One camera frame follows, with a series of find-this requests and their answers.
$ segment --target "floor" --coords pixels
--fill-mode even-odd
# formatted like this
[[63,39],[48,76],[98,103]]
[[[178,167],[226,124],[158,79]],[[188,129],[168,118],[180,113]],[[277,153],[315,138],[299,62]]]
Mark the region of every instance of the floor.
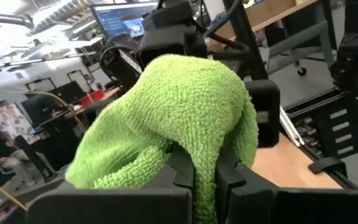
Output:
[[[340,43],[344,33],[344,8],[333,10],[333,21],[337,43]],[[270,76],[281,89],[282,105],[288,105],[303,98],[332,87],[332,80],[327,66],[322,62],[301,60],[301,66],[306,67],[308,74],[300,77],[293,65]],[[358,154],[343,159],[347,166],[349,179],[358,186]]]

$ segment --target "terry cloth towel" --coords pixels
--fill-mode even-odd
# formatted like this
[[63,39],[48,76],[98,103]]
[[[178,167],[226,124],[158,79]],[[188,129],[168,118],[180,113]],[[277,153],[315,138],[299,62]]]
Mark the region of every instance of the terry cloth towel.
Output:
[[164,166],[173,141],[195,166],[195,218],[216,223],[215,166],[223,146],[250,167],[256,112],[242,80],[220,62],[164,55],[108,105],[85,133],[66,179],[76,188],[140,188]]

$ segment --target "red object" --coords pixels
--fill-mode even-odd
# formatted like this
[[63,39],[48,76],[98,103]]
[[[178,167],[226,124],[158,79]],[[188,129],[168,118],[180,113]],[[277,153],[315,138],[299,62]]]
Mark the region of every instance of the red object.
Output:
[[97,90],[97,91],[94,91],[94,92],[82,97],[82,99],[80,99],[80,102],[84,107],[87,107],[90,104],[92,104],[92,101],[98,101],[98,100],[102,99],[103,96],[104,96],[104,91]]

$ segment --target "colorful poster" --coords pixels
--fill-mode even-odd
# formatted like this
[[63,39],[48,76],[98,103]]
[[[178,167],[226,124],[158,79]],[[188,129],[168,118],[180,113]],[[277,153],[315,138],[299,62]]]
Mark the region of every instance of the colorful poster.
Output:
[[32,134],[34,129],[15,103],[0,106],[0,130],[12,139],[21,135],[29,144],[40,139]]

